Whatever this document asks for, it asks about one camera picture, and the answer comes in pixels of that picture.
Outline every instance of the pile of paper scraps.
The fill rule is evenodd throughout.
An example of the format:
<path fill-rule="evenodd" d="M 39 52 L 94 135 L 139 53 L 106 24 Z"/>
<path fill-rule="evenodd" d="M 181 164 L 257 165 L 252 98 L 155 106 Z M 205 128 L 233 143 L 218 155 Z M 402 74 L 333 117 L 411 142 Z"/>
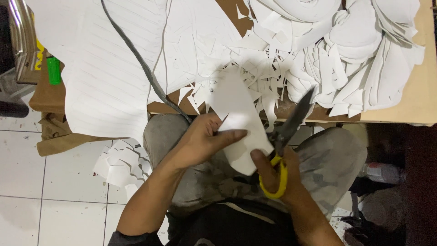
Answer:
<path fill-rule="evenodd" d="M 118 140 L 111 148 L 103 149 L 93 169 L 106 183 L 125 188 L 128 201 L 152 173 L 148 156 L 140 156 L 133 149 Z"/>
<path fill-rule="evenodd" d="M 398 104 L 414 65 L 422 63 L 424 47 L 412 41 L 419 0 L 346 0 L 344 7 L 342 0 L 243 1 L 248 14 L 236 5 L 238 18 L 253 21 L 244 37 L 215 0 L 104 0 L 162 93 L 180 89 L 179 103 L 189 94 L 198 113 L 205 103 L 207 111 L 234 115 L 227 129 L 257 132 L 262 144 L 251 147 L 266 153 L 271 146 L 253 112 L 265 111 L 271 131 L 285 91 L 298 102 L 315 86 L 312 103 L 332 108 L 329 116 L 352 117 Z M 160 100 L 101 0 L 26 2 L 40 43 L 65 64 L 71 130 L 142 143 L 147 104 Z M 226 73 L 234 73 L 228 77 L 247 88 L 239 93 L 250 96 L 231 93 L 232 84 L 217 95 Z M 240 148 L 246 157 L 247 149 Z M 242 165 L 243 159 L 227 156 L 231 165 Z"/>

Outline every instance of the left hand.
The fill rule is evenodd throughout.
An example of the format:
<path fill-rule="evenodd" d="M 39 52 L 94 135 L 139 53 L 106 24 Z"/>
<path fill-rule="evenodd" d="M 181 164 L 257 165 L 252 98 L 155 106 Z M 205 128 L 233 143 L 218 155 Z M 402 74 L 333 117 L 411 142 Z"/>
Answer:
<path fill-rule="evenodd" d="M 247 135 L 247 130 L 228 130 L 217 133 L 222 120 L 216 113 L 199 115 L 169 152 L 175 167 L 184 169 L 199 165 L 226 146 L 238 142 Z"/>

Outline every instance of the plastic bottle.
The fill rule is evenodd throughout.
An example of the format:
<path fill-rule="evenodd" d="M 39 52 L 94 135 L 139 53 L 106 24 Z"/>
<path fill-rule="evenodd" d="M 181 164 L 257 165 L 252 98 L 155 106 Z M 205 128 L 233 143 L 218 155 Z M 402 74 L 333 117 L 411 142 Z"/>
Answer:
<path fill-rule="evenodd" d="M 399 184 L 405 182 L 405 171 L 392 164 L 371 162 L 364 164 L 358 177 L 367 177 L 368 179 L 389 184 Z"/>

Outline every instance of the person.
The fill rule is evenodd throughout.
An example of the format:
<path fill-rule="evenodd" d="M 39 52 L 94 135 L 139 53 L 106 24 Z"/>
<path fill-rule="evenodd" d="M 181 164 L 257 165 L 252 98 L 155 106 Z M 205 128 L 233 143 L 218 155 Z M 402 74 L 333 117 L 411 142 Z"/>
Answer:
<path fill-rule="evenodd" d="M 108 245 L 162 245 L 157 231 L 166 215 L 167 245 L 342 245 L 329 219 L 364 164 L 363 143 L 333 127 L 295 151 L 285 148 L 287 188 L 272 200 L 245 182 L 221 151 L 248 132 L 217 133 L 221 123 L 215 113 L 191 125 L 178 114 L 151 118 L 144 147 L 153 172 L 126 204 Z M 275 169 L 260 150 L 251 157 L 275 193 Z"/>

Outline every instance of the right hand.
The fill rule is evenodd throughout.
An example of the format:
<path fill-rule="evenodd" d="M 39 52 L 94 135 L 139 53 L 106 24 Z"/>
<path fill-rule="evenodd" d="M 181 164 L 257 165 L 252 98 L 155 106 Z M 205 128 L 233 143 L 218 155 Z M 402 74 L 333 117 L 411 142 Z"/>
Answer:
<path fill-rule="evenodd" d="M 258 169 L 259 175 L 263 178 L 263 184 L 267 191 L 276 193 L 279 189 L 280 173 L 273 169 L 270 161 L 261 150 L 252 150 L 250 153 L 253 163 Z M 284 149 L 284 162 L 288 170 L 287 188 L 281 199 L 291 196 L 293 190 L 301 188 L 302 183 L 299 173 L 299 157 L 292 148 L 286 146 Z"/>

